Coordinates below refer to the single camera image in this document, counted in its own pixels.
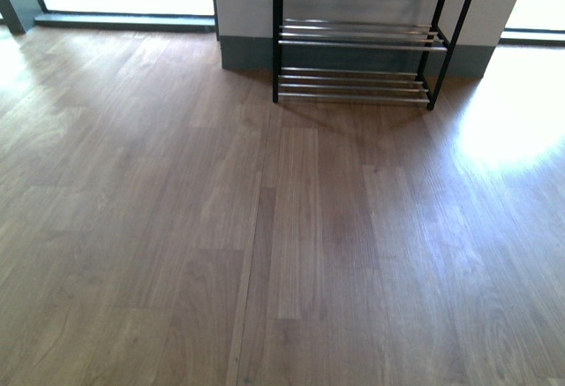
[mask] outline shelf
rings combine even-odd
[[[280,97],[313,98],[322,102],[407,102],[425,103],[428,110],[433,110],[472,0],[463,1],[450,37],[440,27],[447,0],[437,0],[433,16],[426,24],[285,18],[284,1],[273,0],[273,102],[279,102]],[[411,62],[412,56],[407,57],[404,51],[412,51],[419,54],[419,63],[414,73],[322,70],[317,68],[321,64],[317,64],[314,58],[310,61],[314,64],[307,68],[284,67],[283,49],[292,55],[296,51],[293,49],[295,46],[401,51],[363,52],[364,56],[379,59],[376,62],[380,66],[387,62],[396,64],[396,59]],[[443,53],[433,88],[426,79],[426,67],[432,52]],[[358,53],[330,52],[337,65],[342,61],[335,56],[343,54],[343,58],[347,59],[343,66],[354,66],[352,64],[356,63]],[[304,55],[302,59],[298,64],[306,66],[309,61],[304,60]]]
[[[283,67],[279,95],[364,102],[429,103],[416,73]]]
[[[431,25],[284,19],[279,44],[361,49],[447,51],[442,34]]]

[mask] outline black metal frame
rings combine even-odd
[[[427,42],[424,45],[424,47],[421,47],[420,49],[418,49],[418,51],[422,52],[422,57],[420,58],[420,62],[419,62],[419,66],[418,66],[418,71],[415,74],[415,84],[420,84],[421,85],[421,92],[425,93],[427,96],[427,105],[426,108],[428,110],[433,110],[433,108],[435,107],[435,103],[437,102],[438,96],[440,94],[441,91],[441,86],[443,85],[443,81],[445,79],[445,76],[448,72],[448,68],[449,68],[449,64],[451,62],[451,58],[454,54],[454,51],[456,49],[456,45],[457,45],[457,41],[459,40],[459,36],[461,34],[461,31],[463,29],[463,24],[464,21],[467,17],[467,13],[469,12],[469,9],[471,7],[471,2],[472,0],[464,0],[463,3],[463,7],[461,9],[461,12],[459,14],[458,20],[456,22],[456,27],[454,30],[453,35],[451,36],[451,39],[448,39],[448,37],[443,33],[443,31],[441,30],[439,24],[440,24],[440,19],[441,19],[441,14],[443,12],[443,8],[444,5],[446,3],[446,0],[438,0],[436,7],[435,7],[435,11],[433,13],[433,19],[432,19],[432,23],[431,23],[431,27],[427,33]],[[283,67],[282,67],[282,45],[283,44],[298,44],[298,45],[309,45],[309,44],[324,44],[324,43],[315,43],[315,38],[312,37],[316,37],[316,35],[312,35],[312,34],[302,34],[301,35],[301,41],[299,42],[292,42],[292,40],[288,40],[285,39],[283,37],[283,28],[284,28],[284,19],[283,19],[283,0],[273,0],[273,102],[279,102],[279,96],[281,95],[280,92],[280,79],[281,79],[281,73],[283,71]],[[300,35],[300,34],[286,34],[287,36],[292,36],[292,35]],[[425,69],[426,69],[426,65],[427,65],[427,61],[429,58],[429,54],[430,51],[433,50],[437,50],[437,48],[432,48],[432,46],[434,45],[434,37],[437,37],[440,42],[443,44],[443,46],[445,46],[445,49],[447,50],[446,55],[443,59],[443,63],[441,65],[441,70],[440,70],[440,74],[438,76],[438,79],[435,83],[434,88],[429,87],[429,84],[426,80],[426,76],[425,76]],[[340,41],[333,41],[333,45],[335,46],[350,46],[351,43],[348,41],[345,41],[343,39],[341,39]],[[397,47],[398,49],[406,49],[406,50],[411,50],[410,48],[406,48],[405,46],[400,46]],[[303,97],[308,97],[308,96],[315,96],[315,94],[295,94],[295,93],[285,93],[284,95],[294,95],[294,96],[303,96]],[[320,97],[329,97],[328,95],[320,95]],[[360,96],[361,100],[367,99],[367,96]]]

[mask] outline baseboard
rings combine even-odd
[[[108,30],[212,33],[214,17],[44,13],[35,17],[38,26]]]
[[[272,68],[272,41],[265,37],[220,36],[222,67],[225,69]],[[460,45],[456,48],[448,75],[482,77],[495,47]],[[426,73],[440,72],[444,54],[432,54]],[[282,52],[287,66],[315,66],[326,69],[415,72],[417,52],[378,49],[324,49],[308,46],[287,46]]]

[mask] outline wooden floor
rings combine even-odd
[[[0,384],[565,385],[565,50],[282,104],[213,35],[0,29]]]

